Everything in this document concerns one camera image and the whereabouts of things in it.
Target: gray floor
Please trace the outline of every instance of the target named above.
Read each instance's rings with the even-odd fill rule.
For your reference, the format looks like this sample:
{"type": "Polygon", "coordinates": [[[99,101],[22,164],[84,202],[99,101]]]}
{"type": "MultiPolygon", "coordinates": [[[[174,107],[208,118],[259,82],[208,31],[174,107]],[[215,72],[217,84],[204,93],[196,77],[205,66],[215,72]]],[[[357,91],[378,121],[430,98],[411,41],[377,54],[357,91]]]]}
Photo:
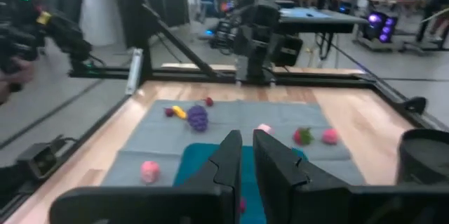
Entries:
{"type": "MultiPolygon", "coordinates": [[[[410,20],[405,20],[404,23],[403,27],[413,30],[409,24],[410,20]]],[[[188,28],[180,28],[175,33],[206,62],[233,64],[232,56],[221,55],[202,41],[192,41],[188,28]]],[[[302,35],[302,38],[304,47],[313,46],[313,35],[302,35]]],[[[449,93],[449,55],[446,52],[432,53],[422,57],[414,53],[374,53],[353,44],[351,40],[352,35],[340,35],[340,48],[379,77],[402,79],[387,80],[387,82],[406,96],[422,95],[428,98],[428,112],[445,124],[449,124],[449,109],[446,105],[446,95],[449,93]]],[[[165,43],[182,62],[189,62],[179,50],[170,45],[169,41],[165,43]]],[[[67,56],[51,43],[47,51],[48,55],[36,62],[35,80],[28,84],[24,91],[14,94],[8,103],[0,106],[0,143],[80,92],[83,92],[83,95],[2,148],[0,165],[14,162],[14,159],[32,143],[47,142],[59,134],[78,138],[124,95],[125,81],[71,79],[67,76],[69,69],[67,56]]],[[[94,54],[106,61],[108,65],[124,65],[129,61],[129,56],[114,46],[98,48],[94,54]]],[[[339,58],[337,64],[339,68],[358,68],[343,55],[339,58]]],[[[335,51],[331,51],[330,58],[324,67],[334,67],[335,61],[335,51]]],[[[177,62],[177,60],[161,42],[156,42],[152,45],[152,62],[155,67],[158,67],[162,63],[177,62]]],[[[309,64],[309,54],[303,51],[297,64],[306,67],[309,64]]]]}

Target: red cherry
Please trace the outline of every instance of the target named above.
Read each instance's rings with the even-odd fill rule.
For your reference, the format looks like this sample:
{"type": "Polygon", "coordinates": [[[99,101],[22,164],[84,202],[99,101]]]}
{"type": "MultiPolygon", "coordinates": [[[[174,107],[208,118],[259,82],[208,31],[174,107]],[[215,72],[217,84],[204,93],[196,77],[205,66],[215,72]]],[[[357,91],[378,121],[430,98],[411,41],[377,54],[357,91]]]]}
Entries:
{"type": "Polygon", "coordinates": [[[213,100],[212,100],[212,98],[210,98],[210,97],[207,97],[207,98],[204,100],[204,102],[206,102],[206,105],[209,106],[209,107],[213,106],[213,100]]]}
{"type": "Polygon", "coordinates": [[[172,117],[175,114],[175,112],[171,108],[164,109],[164,112],[166,113],[167,117],[172,117]]]}

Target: red ball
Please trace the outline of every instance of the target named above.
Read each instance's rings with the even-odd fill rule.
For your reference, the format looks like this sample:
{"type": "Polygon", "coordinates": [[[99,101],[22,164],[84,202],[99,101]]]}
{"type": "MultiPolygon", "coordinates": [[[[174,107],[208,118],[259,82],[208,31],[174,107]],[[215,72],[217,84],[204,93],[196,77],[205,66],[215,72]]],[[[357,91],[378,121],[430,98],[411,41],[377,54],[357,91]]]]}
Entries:
{"type": "Polygon", "coordinates": [[[175,112],[171,108],[164,109],[164,112],[166,113],[167,117],[172,117],[175,114],[175,112]]]}
{"type": "Polygon", "coordinates": [[[206,102],[206,105],[209,106],[209,107],[213,106],[213,100],[212,100],[212,98],[210,98],[210,97],[207,97],[207,98],[204,100],[204,102],[206,102]]]}
{"type": "Polygon", "coordinates": [[[246,200],[244,197],[240,198],[240,213],[245,213],[246,211],[246,200]]]}

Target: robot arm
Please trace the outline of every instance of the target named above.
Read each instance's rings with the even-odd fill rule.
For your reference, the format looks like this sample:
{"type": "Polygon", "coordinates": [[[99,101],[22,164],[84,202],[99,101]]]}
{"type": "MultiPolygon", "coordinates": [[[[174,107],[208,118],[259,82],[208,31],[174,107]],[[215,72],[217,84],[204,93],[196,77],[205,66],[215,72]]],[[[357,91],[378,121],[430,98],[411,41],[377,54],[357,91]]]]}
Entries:
{"type": "Polygon", "coordinates": [[[48,37],[52,38],[63,53],[69,54],[73,70],[84,70],[84,61],[91,57],[92,45],[83,38],[79,26],[59,14],[42,12],[37,22],[43,26],[48,37]]]}

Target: gray fabric mat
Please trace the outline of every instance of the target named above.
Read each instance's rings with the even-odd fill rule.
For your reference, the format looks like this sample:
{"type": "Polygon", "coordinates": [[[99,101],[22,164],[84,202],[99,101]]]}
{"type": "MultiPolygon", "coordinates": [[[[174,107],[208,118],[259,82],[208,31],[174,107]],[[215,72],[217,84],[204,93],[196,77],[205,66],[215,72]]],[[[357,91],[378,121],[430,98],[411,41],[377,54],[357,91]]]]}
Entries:
{"type": "Polygon", "coordinates": [[[184,149],[192,143],[220,144],[233,129],[241,131],[243,144],[252,145],[253,129],[259,124],[270,125],[273,136],[288,147],[304,151],[309,161],[352,185],[364,184],[363,176],[351,160],[351,153],[343,143],[335,146],[321,142],[321,134],[330,125],[317,104],[269,102],[215,102],[207,107],[208,130],[193,131],[178,117],[166,117],[163,109],[178,105],[187,111],[202,101],[157,100],[134,130],[108,171],[103,185],[143,185],[140,165],[156,161],[163,176],[152,186],[172,185],[184,149]],[[310,127],[315,141],[306,147],[293,142],[298,127],[310,127]]]}

